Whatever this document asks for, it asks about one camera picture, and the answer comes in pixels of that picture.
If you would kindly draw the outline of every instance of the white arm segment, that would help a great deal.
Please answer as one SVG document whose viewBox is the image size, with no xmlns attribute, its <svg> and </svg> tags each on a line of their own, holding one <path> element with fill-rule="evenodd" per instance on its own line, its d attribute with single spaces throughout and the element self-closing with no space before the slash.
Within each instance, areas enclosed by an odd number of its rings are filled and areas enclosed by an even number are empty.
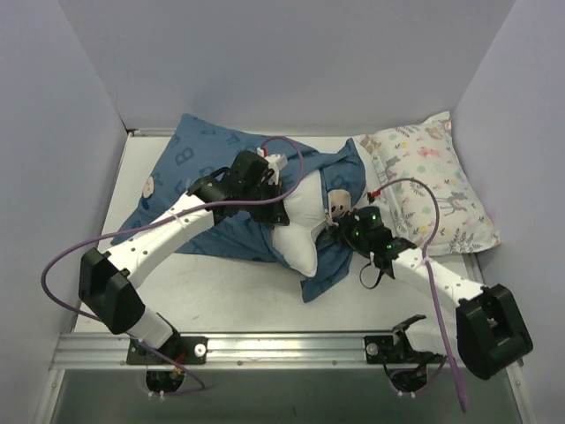
<svg viewBox="0 0 565 424">
<path fill-rule="evenodd" d="M 204 202 L 198 197 L 183 194 L 177 203 L 155 222 L 202 204 Z M 117 269 L 127 269 L 130 272 L 128 279 L 137 289 L 151 271 L 179 247 L 213 226 L 213 213 L 201 209 L 155 229 L 139 232 L 123 243 L 111 247 L 108 250 L 108 259 Z M 159 349 L 173 334 L 173 330 L 161 316 L 146 307 L 139 321 L 127 333 Z"/>
<path fill-rule="evenodd" d="M 459 306 L 460 299 L 473 299 L 482 293 L 483 284 L 468 280 L 457 273 L 447 269 L 433 259 L 428 258 L 432 265 L 433 280 L 438 292 L 441 308 L 451 316 L 445 317 L 446 329 L 448 331 L 449 344 L 451 350 L 456 355 L 456 308 Z M 395 278 L 403 281 L 418 289 L 426 296 L 432 296 L 430 280 L 426 265 L 422 261 L 422 250 L 407 249 L 398 255 L 398 259 L 393 262 Z M 417 352 L 434 352 L 445 355 L 445 345 L 441 339 L 438 322 L 433 317 L 414 322 L 406 331 L 406 337 L 411 348 Z"/>
</svg>

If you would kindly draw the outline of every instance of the blue fabric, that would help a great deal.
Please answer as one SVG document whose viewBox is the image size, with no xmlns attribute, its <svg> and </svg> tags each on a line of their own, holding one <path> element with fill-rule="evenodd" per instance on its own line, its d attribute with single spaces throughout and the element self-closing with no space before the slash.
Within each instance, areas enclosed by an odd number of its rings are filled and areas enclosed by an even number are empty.
<svg viewBox="0 0 565 424">
<path fill-rule="evenodd" d="M 256 151 L 267 138 L 212 125 L 192 115 L 183 115 L 175 134 L 155 165 L 138 207 L 121 227 L 127 230 L 153 222 L 198 178 L 222 166 L 230 166 L 237 153 L 247 149 Z M 353 140 L 335 154 L 322 154 L 314 148 L 298 143 L 305 159 L 305 173 L 320 170 L 322 199 L 328 206 L 328 192 L 344 189 L 350 192 L 352 204 L 358 202 L 365 188 L 365 168 Z M 271 140 L 269 152 L 287 156 L 288 165 L 281 177 L 286 188 L 300 176 L 296 150 L 284 140 Z M 124 238 L 115 238 L 112 244 Z M 318 272 L 302 285 L 304 302 L 311 301 L 347 275 L 352 251 L 333 240 L 319 238 Z M 206 254 L 249 261 L 280 262 L 289 264 L 274 248 L 268 226 L 254 222 L 248 213 L 240 212 L 227 218 L 209 231 L 182 246 L 182 254 Z"/>
</svg>

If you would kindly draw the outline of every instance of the blue cloth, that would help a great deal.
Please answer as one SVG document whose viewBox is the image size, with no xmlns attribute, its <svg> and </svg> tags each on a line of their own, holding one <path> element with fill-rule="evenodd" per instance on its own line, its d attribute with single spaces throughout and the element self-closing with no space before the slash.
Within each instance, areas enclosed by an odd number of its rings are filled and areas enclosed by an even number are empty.
<svg viewBox="0 0 565 424">
<path fill-rule="evenodd" d="M 230 166 L 237 153 L 244 149 L 256 151 L 266 138 L 265 135 L 234 131 L 192 115 L 183 115 L 143 189 L 138 207 L 124 222 L 121 230 L 153 222 L 198 178 L 222 166 Z M 320 171 L 325 208 L 328 207 L 328 192 L 334 189 L 349 191 L 352 204 L 358 202 L 365 188 L 365 168 L 353 140 L 348 140 L 335 154 L 322 154 L 301 143 L 298 145 L 305 160 L 305 173 Z M 281 178 L 284 187 L 288 189 L 300 176 L 296 150 L 284 140 L 271 140 L 267 149 L 287 156 L 289 163 L 282 170 Z M 112 244 L 123 240 L 124 238 L 115 238 Z M 317 298 L 349 271 L 352 256 L 349 248 L 327 238 L 319 238 L 316 247 L 317 274 L 301 282 L 304 302 Z M 290 268 L 283 256 L 273 248 L 270 228 L 254 222 L 246 212 L 223 220 L 214 228 L 193 238 L 178 252 L 249 261 L 276 261 Z"/>
</svg>

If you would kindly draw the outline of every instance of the pillow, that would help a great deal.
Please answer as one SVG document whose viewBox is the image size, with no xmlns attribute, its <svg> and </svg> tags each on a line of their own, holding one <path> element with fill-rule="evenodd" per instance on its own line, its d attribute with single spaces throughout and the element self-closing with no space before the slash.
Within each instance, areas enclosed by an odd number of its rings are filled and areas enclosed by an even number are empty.
<svg viewBox="0 0 565 424">
<path fill-rule="evenodd" d="M 230 165 L 243 149 L 256 151 L 266 137 L 222 128 L 191 115 L 183 115 L 142 189 L 138 207 L 121 229 L 151 223 L 170 208 L 196 179 Z M 307 280 L 308 287 L 316 285 L 322 277 L 327 280 L 326 286 L 334 284 L 337 281 L 335 272 L 333 275 L 317 272 L 320 252 L 315 240 L 328 222 L 337 217 L 337 213 L 342 213 L 340 210 L 344 213 L 351 207 L 349 203 L 362 197 L 365 168 L 353 141 L 335 154 L 321 154 L 314 148 L 297 144 L 305 158 L 307 177 L 285 200 L 291 221 L 289 226 L 271 228 L 260 225 L 242 212 L 193 238 L 179 252 L 279 261 L 305 276 L 315 277 Z M 294 185 L 299 175 L 299 160 L 294 147 L 284 140 L 273 140 L 267 148 L 287 156 L 289 163 L 282 170 L 281 178 L 286 187 Z M 123 240 L 115 238 L 112 243 Z M 341 263 L 349 266 L 345 254 L 339 254 Z"/>
<path fill-rule="evenodd" d="M 440 227 L 430 255 L 480 252 L 501 243 L 499 232 L 465 176 L 451 138 L 451 118 L 443 112 L 420 125 L 389 128 L 355 141 L 372 156 L 380 182 L 412 177 L 433 191 L 440 205 Z M 433 229 L 429 194 L 416 183 L 402 182 L 383 191 L 396 231 L 421 244 Z"/>
</svg>

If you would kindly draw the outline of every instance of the floral pillowcase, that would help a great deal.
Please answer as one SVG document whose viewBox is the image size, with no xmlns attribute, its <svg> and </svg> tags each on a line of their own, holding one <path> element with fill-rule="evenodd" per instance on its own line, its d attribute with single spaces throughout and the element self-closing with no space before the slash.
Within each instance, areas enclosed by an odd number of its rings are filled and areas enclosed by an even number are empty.
<svg viewBox="0 0 565 424">
<path fill-rule="evenodd" d="M 480 252 L 501 243 L 499 232 L 465 176 L 443 112 L 420 125 L 406 125 L 354 138 L 373 157 L 382 184 L 413 177 L 428 185 L 440 205 L 440 228 L 430 255 Z M 399 235 L 421 245 L 435 224 L 433 202 L 418 184 L 402 182 L 383 191 Z"/>
</svg>

